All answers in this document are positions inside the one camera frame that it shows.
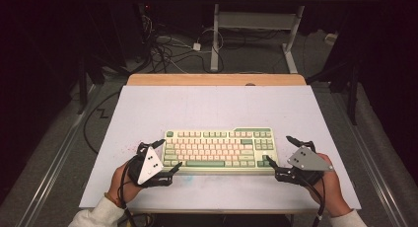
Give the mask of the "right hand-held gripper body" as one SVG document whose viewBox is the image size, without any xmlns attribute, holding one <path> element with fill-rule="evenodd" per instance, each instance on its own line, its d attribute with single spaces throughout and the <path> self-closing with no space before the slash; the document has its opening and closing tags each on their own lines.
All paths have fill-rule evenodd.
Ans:
<svg viewBox="0 0 418 227">
<path fill-rule="evenodd" d="M 303 142 L 304 145 L 297 147 L 298 150 L 288 159 L 291 168 L 279 167 L 278 171 L 274 170 L 278 182 L 302 187 L 313 186 L 324 172 L 333 171 L 333 166 L 316 154 L 312 141 Z"/>
</svg>

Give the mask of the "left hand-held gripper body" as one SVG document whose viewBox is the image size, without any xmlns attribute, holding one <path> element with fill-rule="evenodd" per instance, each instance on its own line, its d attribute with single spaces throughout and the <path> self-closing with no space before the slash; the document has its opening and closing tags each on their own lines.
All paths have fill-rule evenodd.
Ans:
<svg viewBox="0 0 418 227">
<path fill-rule="evenodd" d="M 173 176 L 164 172 L 164 165 L 155 149 L 141 142 L 136 155 L 128 162 L 128 177 L 140 188 L 167 187 L 173 183 Z"/>
</svg>

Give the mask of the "green and cream keyboard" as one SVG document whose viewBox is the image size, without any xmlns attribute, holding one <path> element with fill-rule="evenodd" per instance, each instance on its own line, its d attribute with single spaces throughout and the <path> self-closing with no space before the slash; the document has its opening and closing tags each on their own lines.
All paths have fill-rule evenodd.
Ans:
<svg viewBox="0 0 418 227">
<path fill-rule="evenodd" d="M 181 163 L 181 174 L 274 173 L 278 164 L 271 128 L 238 127 L 232 130 L 169 130 L 162 148 L 162 163 L 171 169 Z"/>
</svg>

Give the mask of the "person's left hand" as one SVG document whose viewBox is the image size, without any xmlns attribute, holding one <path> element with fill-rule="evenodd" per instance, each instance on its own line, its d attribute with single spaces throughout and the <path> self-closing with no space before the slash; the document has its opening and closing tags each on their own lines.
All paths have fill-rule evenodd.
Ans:
<svg viewBox="0 0 418 227">
<path fill-rule="evenodd" d="M 133 200 L 142 190 L 140 187 L 136 187 L 127 176 L 123 176 L 126 165 L 127 163 L 124 163 L 115 169 L 106 193 L 106 196 L 118 207 L 121 207 L 122 203 Z"/>
</svg>

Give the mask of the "person's right hand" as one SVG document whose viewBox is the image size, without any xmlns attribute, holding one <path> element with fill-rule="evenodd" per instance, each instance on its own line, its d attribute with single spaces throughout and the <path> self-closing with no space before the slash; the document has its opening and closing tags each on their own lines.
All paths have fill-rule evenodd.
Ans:
<svg viewBox="0 0 418 227">
<path fill-rule="evenodd" d="M 309 189 L 312 199 L 317 203 L 323 200 L 324 207 L 330 217 L 341 217 L 352 211 L 343 198 L 339 178 L 335 171 L 324 172 L 322 179 L 314 184 L 313 187 L 320 194 L 320 197 L 313 190 Z"/>
</svg>

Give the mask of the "white table cover board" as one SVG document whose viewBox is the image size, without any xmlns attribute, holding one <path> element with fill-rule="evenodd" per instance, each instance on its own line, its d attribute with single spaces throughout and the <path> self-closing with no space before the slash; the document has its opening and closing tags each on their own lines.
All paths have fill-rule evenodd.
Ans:
<svg viewBox="0 0 418 227">
<path fill-rule="evenodd" d="M 312 141 L 331 159 L 343 196 L 355 209 L 361 204 L 331 138 L 313 89 L 309 86 L 126 86 L 81 198 L 95 206 L 108 189 L 113 171 L 170 129 L 269 127 L 280 164 L 296 148 L 293 136 Z M 174 175 L 169 187 L 142 190 L 130 209 L 143 212 L 303 213 L 317 204 L 302 187 L 279 183 L 273 176 Z"/>
</svg>

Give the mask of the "black metal stand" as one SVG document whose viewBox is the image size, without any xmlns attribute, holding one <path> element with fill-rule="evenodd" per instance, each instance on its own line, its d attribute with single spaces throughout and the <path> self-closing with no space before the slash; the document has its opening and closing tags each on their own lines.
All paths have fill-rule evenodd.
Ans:
<svg viewBox="0 0 418 227">
<path fill-rule="evenodd" d="M 351 79 L 349 83 L 349 98 L 347 105 L 347 114 L 353 125 L 356 121 L 356 103 L 357 103 L 357 86 L 358 86 L 359 68 L 354 66 L 351 70 Z"/>
<path fill-rule="evenodd" d="M 88 102 L 87 78 L 85 70 L 85 57 L 81 55 L 78 59 L 78 83 L 79 83 L 79 109 L 78 114 L 81 114 Z"/>
</svg>

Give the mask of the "metal floor rail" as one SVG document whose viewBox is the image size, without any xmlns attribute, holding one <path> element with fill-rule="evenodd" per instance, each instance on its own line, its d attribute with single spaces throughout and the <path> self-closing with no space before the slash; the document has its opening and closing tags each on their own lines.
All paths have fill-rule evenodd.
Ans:
<svg viewBox="0 0 418 227">
<path fill-rule="evenodd" d="M 86 121 L 87 113 L 92 107 L 93 101 L 98 97 L 102 86 L 92 85 L 87 93 L 87 103 L 77 108 L 74 114 L 70 115 L 71 124 L 66 130 L 65 136 L 56 148 L 55 155 L 42 175 L 31 201 L 25 209 L 22 217 L 14 227 L 33 227 L 40 214 L 59 174 L 73 149 L 76 136 L 81 130 L 82 124 Z"/>
<path fill-rule="evenodd" d="M 408 227 L 400 205 L 359 129 L 350 121 L 345 121 L 344 125 L 349 145 L 343 145 L 339 150 L 362 205 L 361 213 L 373 227 Z"/>
</svg>

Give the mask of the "white desk frame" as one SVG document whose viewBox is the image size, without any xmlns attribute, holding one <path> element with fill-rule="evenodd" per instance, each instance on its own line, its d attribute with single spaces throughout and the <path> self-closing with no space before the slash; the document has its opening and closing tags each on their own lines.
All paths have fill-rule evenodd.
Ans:
<svg viewBox="0 0 418 227">
<path fill-rule="evenodd" d="M 243 11 L 221 11 L 218 3 L 214 4 L 213 32 L 211 46 L 211 72 L 220 71 L 220 49 L 224 38 L 220 28 L 226 29 L 253 29 L 253 30 L 286 30 L 290 32 L 289 39 L 281 45 L 282 54 L 291 74 L 297 74 L 298 70 L 292 55 L 292 46 L 302 20 L 305 4 L 297 5 L 295 13 L 273 14 L 273 13 L 245 13 Z"/>
</svg>

